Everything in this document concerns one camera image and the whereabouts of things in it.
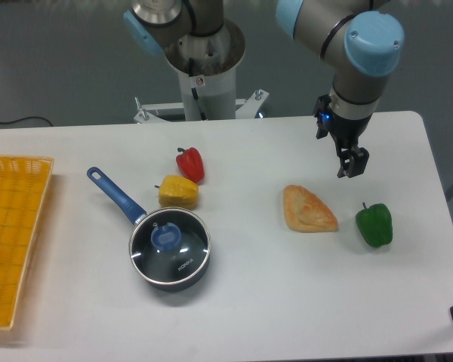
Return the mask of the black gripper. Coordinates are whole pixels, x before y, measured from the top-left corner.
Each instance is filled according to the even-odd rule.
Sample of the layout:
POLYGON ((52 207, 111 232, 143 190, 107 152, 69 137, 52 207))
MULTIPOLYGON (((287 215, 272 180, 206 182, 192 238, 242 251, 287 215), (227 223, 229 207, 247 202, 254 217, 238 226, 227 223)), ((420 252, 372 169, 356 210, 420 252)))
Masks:
POLYGON ((326 94, 320 96, 313 108, 313 116, 316 118, 316 139, 331 135, 340 153, 337 155, 340 168, 338 178, 352 178, 364 173, 369 159, 367 149, 358 147, 361 134, 367 128, 371 116, 364 118, 345 118, 334 112, 331 97, 326 94))

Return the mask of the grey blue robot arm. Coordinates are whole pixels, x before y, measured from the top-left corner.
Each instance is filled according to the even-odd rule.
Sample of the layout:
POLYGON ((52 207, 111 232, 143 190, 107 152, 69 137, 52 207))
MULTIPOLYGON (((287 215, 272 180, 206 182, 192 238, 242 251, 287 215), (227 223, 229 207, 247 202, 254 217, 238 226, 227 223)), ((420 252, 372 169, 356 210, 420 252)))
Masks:
MULTIPOLYGON (((280 1, 276 21, 334 69, 330 91, 313 108, 317 137, 331 137, 339 176, 365 171, 369 153, 359 136, 396 68, 405 34, 379 1, 280 1)), ((236 115, 236 68, 245 55, 241 29, 221 1, 134 1, 123 20, 149 54, 164 54, 176 71, 186 119, 236 115)))

